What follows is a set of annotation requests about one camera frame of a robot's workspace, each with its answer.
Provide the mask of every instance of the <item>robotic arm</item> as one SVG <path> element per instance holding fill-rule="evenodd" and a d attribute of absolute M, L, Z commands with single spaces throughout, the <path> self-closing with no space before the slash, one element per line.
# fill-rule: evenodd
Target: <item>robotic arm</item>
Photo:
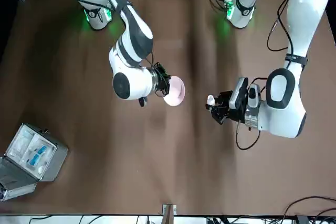
<path fill-rule="evenodd" d="M 144 106 L 152 91 L 167 95 L 171 77 L 165 69 L 159 63 L 151 68 L 139 66 L 152 53 L 153 34 L 132 4 L 128 0 L 79 0 L 79 3 L 95 30 L 103 29 L 111 21 L 112 12 L 119 14 L 124 22 L 125 31 L 109 53 L 117 96 L 124 100 L 139 99 L 140 105 Z"/>
<path fill-rule="evenodd" d="M 256 0 L 232 0 L 230 22 L 245 27 Z M 289 41 L 285 63 L 267 78 L 266 100 L 260 87 L 240 78 L 234 91 L 209 95 L 206 108 L 220 124 L 226 118 L 245 123 L 249 128 L 282 137 L 297 137 L 305 124 L 306 111 L 300 94 L 300 76 L 307 64 L 307 51 L 328 0 L 289 0 L 287 10 Z"/>

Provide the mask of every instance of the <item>metal case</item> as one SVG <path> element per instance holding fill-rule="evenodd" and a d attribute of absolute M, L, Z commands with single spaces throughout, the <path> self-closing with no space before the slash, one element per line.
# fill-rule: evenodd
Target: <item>metal case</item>
<path fill-rule="evenodd" d="M 47 130 L 22 124 L 0 158 L 0 201 L 33 192 L 37 182 L 54 181 L 67 153 Z"/>

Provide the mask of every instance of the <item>brown tabletop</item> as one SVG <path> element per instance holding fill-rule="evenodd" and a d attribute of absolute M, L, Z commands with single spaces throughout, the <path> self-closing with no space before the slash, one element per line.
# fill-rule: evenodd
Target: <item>brown tabletop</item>
<path fill-rule="evenodd" d="M 116 97 L 108 53 L 123 32 L 120 19 L 93 31 L 74 0 L 20 3 L 0 66 L 0 147 L 4 152 L 19 125 L 30 123 L 48 128 L 70 153 L 53 183 L 0 204 L 1 212 L 157 214 L 173 203 L 184 215 L 280 215 L 304 196 L 336 197 L 336 48 L 326 15 L 301 77 L 302 134 L 262 132 L 240 151 L 236 124 L 217 124 L 206 98 L 233 89 L 240 76 L 266 77 L 283 65 L 285 52 L 266 47 L 282 0 L 258 0 L 245 29 L 208 0 L 131 1 L 153 31 L 155 62 L 183 79 L 183 103 L 170 107 L 150 95 L 141 108 Z M 287 45 L 280 26 L 270 44 Z M 242 146 L 256 136 L 240 127 Z M 290 214 L 328 206 L 310 200 Z"/>

